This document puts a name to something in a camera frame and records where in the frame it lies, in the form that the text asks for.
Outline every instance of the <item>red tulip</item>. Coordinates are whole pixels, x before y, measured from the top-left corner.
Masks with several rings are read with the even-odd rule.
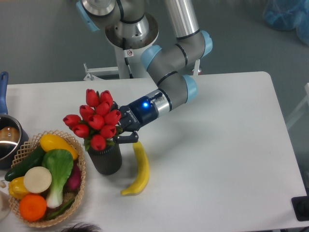
[[[72,128],[74,134],[80,138],[86,138],[89,135],[89,127],[86,124],[78,124]]]
[[[81,105],[79,107],[79,113],[81,114],[84,121],[88,121],[89,116],[95,113],[95,110],[92,109],[89,105]]]
[[[104,126],[104,118],[101,115],[91,115],[88,118],[89,126],[95,130],[100,130]]]
[[[100,135],[102,135],[106,139],[112,138],[115,134],[116,134],[116,126],[105,125],[100,130]]]
[[[92,137],[90,144],[91,144],[92,148],[97,150],[97,151],[102,151],[106,147],[105,139],[100,134],[95,134]]]
[[[104,117],[104,120],[106,124],[114,126],[119,122],[120,117],[121,112],[119,110],[112,110]]]
[[[112,106],[113,99],[112,99],[111,93],[108,90],[101,92],[100,101],[101,102],[108,102],[110,104],[110,106]]]
[[[93,89],[86,90],[86,103],[91,107],[97,107],[100,104],[100,99]]]
[[[72,128],[72,127],[76,126],[80,120],[82,120],[82,119],[78,115],[67,115],[63,119],[64,123],[69,128]]]
[[[97,106],[96,113],[104,117],[105,115],[107,115],[107,113],[109,113],[110,108],[111,108],[111,105],[109,104],[109,102],[104,101],[100,105]]]

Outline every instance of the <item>light blue joint cap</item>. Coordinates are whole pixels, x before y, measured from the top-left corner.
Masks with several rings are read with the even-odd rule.
[[[187,103],[197,96],[197,84],[195,80],[189,75],[183,75],[183,78],[185,79],[187,83],[187,90],[188,90],[188,98],[186,101]]]
[[[205,47],[205,52],[204,52],[204,54],[202,56],[202,58],[203,58],[204,56],[206,56],[212,50],[212,39],[211,39],[210,35],[206,31],[202,30],[201,33],[204,36],[205,46],[206,46]]]
[[[83,21],[86,23],[87,27],[92,31],[95,32],[97,30],[100,30],[95,24],[94,22],[92,22],[92,20],[90,19],[90,17],[88,16],[88,14],[86,13],[86,11],[84,10],[82,4],[80,1],[78,1],[76,3],[76,7],[78,12],[81,14],[81,17],[83,19]]]
[[[159,45],[153,45],[151,47],[148,47],[141,55],[140,59],[141,62],[144,65],[145,70],[148,70],[148,67],[155,58],[156,54],[161,51],[162,48]]]

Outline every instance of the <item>bell pepper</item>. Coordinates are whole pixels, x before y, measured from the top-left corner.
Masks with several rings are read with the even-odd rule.
[[[24,177],[18,177],[9,183],[9,194],[17,199],[23,199],[30,194],[24,185]]]

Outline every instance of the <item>human hair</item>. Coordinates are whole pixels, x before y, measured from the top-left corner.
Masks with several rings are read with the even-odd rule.
[[[63,229],[61,232],[102,232],[102,230],[93,224],[78,223],[75,226]]]

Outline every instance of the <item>flower pot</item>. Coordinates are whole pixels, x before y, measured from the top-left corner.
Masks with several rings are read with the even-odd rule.
[[[108,146],[102,151],[90,147],[87,152],[96,170],[103,175],[114,174],[121,167],[122,157],[119,144]]]

